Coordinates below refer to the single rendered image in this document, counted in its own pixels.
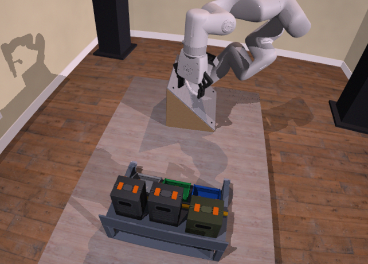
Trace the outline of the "green bin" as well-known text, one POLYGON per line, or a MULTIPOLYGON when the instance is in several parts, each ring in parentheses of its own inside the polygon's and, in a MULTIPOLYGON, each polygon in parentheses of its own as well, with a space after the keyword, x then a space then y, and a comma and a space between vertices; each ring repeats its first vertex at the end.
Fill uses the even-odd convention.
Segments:
POLYGON ((189 192, 190 192, 191 183, 185 183, 185 182, 181 182, 181 181, 170 180, 170 179, 167 179, 167 178, 165 178, 163 180, 163 183, 164 184, 169 184, 169 185, 175 185, 175 186, 179 186, 179 187, 184 187, 183 200, 182 201, 187 202, 187 198, 189 197, 188 195, 189 195, 189 192))

